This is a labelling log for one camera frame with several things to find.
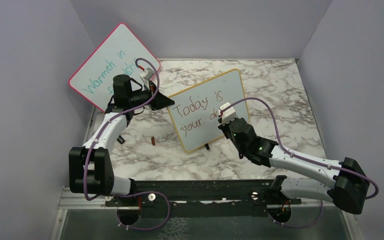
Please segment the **yellow framed whiteboard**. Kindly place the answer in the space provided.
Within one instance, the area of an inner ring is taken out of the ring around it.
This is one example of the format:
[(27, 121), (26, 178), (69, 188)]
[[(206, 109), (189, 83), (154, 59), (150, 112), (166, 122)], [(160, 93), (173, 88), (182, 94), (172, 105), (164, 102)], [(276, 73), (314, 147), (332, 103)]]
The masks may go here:
[(246, 97), (241, 71), (237, 68), (171, 95), (167, 108), (177, 135), (187, 153), (224, 136), (218, 129), (218, 111), (226, 103)]

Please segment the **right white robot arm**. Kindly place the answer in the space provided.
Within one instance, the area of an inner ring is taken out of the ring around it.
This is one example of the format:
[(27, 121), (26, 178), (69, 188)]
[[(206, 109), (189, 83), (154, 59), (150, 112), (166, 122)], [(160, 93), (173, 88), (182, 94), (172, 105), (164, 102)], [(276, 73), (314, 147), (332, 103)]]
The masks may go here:
[(306, 198), (333, 203), (339, 209), (359, 215), (369, 190), (368, 178), (353, 158), (343, 161), (310, 155), (298, 157), (282, 149), (274, 140), (260, 137), (244, 118), (226, 122), (218, 119), (218, 128), (231, 140), (240, 159), (247, 158), (258, 166), (292, 171), (304, 179), (278, 177), (268, 190), (269, 199), (280, 204), (286, 199)]

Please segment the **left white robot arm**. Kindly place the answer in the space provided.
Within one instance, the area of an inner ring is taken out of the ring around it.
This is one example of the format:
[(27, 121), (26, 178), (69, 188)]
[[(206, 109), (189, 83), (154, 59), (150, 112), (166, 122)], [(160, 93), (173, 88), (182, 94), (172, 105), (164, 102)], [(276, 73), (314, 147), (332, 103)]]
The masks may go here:
[(81, 147), (72, 147), (68, 154), (69, 189), (72, 193), (110, 196), (118, 195), (124, 205), (132, 205), (137, 200), (137, 191), (132, 188), (133, 180), (114, 175), (110, 152), (129, 126), (135, 110), (149, 106), (157, 111), (174, 105), (158, 90), (158, 82), (153, 82), (153, 73), (142, 73), (139, 90), (132, 89), (136, 80), (120, 74), (113, 78), (113, 91), (105, 110), (104, 119), (94, 135)]

